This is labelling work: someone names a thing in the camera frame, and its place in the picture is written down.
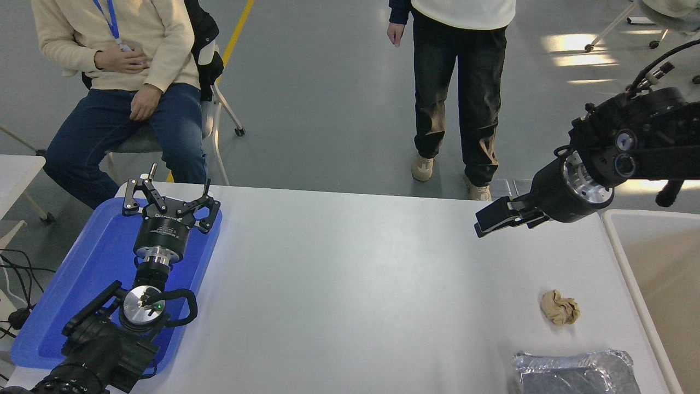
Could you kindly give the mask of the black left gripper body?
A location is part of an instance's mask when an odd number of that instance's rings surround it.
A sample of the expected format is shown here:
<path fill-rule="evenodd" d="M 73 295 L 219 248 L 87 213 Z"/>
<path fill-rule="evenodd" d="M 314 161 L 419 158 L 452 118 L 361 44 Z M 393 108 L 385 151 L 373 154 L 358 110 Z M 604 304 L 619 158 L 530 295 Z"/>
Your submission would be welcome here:
<path fill-rule="evenodd" d="M 185 201 L 165 200 L 165 204 L 165 213 L 160 212 L 158 204 L 148 204 L 143 209 L 142 226 L 133 246 L 136 255 L 145 255 L 148 249 L 156 247 L 170 250 L 175 255 L 184 254 L 189 231 L 195 223 L 194 214 L 177 216 L 177 211 L 183 210 L 187 204 Z"/>

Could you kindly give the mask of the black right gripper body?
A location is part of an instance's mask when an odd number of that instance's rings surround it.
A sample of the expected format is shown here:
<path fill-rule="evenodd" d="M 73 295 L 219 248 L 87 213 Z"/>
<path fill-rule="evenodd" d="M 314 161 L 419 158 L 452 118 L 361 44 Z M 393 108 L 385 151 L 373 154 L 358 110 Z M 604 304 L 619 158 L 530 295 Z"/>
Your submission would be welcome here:
<path fill-rule="evenodd" d="M 558 157 L 533 177 L 528 205 L 555 221 L 575 222 L 602 209 L 602 185 L 578 155 Z"/>

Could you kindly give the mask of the person's left hand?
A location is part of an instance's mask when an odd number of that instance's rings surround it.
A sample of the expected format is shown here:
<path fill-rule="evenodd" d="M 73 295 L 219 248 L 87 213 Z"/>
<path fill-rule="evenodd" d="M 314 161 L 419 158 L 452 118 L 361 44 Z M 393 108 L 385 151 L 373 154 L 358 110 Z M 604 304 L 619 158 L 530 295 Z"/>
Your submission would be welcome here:
<path fill-rule="evenodd" d="M 144 83 L 133 97 L 129 118 L 137 122 L 149 119 L 155 113 L 163 94 L 160 88 Z"/>

